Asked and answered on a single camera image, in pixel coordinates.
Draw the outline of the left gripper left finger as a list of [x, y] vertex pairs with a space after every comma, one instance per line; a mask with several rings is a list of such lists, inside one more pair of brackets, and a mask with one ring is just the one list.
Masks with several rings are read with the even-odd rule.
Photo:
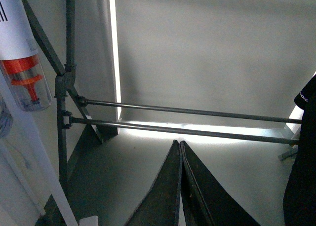
[[183, 157], [180, 143], [173, 141], [146, 196], [126, 226], [177, 226], [181, 196]]

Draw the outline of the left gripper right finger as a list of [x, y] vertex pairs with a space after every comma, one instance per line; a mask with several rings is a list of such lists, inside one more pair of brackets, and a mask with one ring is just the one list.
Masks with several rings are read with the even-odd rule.
[[185, 142], [181, 195], [185, 223], [188, 226], [258, 226], [222, 187], [205, 164]]

